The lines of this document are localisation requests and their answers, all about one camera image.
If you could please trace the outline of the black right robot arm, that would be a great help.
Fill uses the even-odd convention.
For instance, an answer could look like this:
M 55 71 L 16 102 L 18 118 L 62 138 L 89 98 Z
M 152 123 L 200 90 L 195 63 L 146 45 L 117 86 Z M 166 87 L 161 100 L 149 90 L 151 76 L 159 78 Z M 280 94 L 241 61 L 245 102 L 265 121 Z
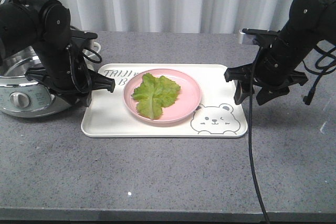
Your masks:
M 305 73 L 295 69 L 318 42 L 335 44 L 335 0 L 293 0 L 282 30 L 244 28 L 239 40 L 259 46 L 257 57 L 253 63 L 228 68 L 225 80 L 237 81 L 236 105 L 253 92 L 252 84 L 261 87 L 256 99 L 263 105 L 288 94 L 289 86 L 308 81 Z

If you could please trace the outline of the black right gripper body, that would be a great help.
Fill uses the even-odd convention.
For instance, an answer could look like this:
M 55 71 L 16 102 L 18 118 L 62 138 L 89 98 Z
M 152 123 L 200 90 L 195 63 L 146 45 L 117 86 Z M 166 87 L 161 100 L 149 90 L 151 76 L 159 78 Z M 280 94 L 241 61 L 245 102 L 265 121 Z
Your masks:
M 304 72 L 276 61 L 254 62 L 251 73 L 252 83 L 261 88 L 258 95 L 286 95 L 291 85 L 302 86 L 308 81 Z

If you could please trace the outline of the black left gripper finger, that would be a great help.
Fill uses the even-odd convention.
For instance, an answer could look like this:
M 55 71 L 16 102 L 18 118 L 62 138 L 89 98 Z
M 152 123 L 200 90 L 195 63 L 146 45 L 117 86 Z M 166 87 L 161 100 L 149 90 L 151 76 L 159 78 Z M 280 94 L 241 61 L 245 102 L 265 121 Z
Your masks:
M 91 94 L 76 94 L 76 98 L 82 103 L 83 106 L 89 107 L 92 101 Z
M 115 80 L 113 78 L 108 78 L 103 76 L 93 70 L 89 70 L 90 78 L 92 85 L 90 90 L 102 90 L 106 89 L 107 91 L 113 93 L 115 89 Z

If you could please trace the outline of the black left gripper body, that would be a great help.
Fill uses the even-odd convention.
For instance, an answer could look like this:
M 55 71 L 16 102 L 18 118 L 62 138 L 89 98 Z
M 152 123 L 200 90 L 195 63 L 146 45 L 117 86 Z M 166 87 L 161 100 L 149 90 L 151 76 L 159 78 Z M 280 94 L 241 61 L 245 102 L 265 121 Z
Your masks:
M 46 86 L 51 94 L 65 100 L 70 105 L 80 101 L 90 104 L 92 71 L 85 63 L 45 63 L 42 67 L 29 68 L 25 77 Z

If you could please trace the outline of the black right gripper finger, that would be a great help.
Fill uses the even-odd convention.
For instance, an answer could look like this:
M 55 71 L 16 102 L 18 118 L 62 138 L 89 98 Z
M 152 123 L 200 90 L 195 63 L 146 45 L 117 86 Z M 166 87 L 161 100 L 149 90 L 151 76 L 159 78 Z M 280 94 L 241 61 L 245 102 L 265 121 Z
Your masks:
M 253 64 L 246 64 L 239 67 L 227 68 L 224 77 L 226 82 L 237 80 L 241 82 L 250 82 Z
M 254 89 L 250 89 L 249 82 L 237 82 L 236 92 L 234 94 L 234 101 L 236 105 L 241 104 L 248 96 L 250 96 L 250 92 L 254 94 Z M 287 95 L 289 93 L 289 88 L 284 87 L 280 89 L 271 89 L 270 87 L 261 87 L 261 90 L 258 92 L 256 96 L 256 100 L 258 105 L 263 105 L 272 99 L 277 97 Z

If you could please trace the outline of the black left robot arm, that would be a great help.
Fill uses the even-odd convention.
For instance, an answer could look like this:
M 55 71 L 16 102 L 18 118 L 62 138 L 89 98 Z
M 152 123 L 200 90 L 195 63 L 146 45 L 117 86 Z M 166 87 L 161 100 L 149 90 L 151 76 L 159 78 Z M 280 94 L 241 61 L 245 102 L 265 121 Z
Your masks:
M 70 10 L 58 0 L 6 0 L 1 5 L 1 62 L 32 47 L 41 62 L 24 76 L 37 81 L 71 105 L 90 105 L 93 90 L 113 92 L 115 80 L 87 67 L 96 33 L 73 30 Z

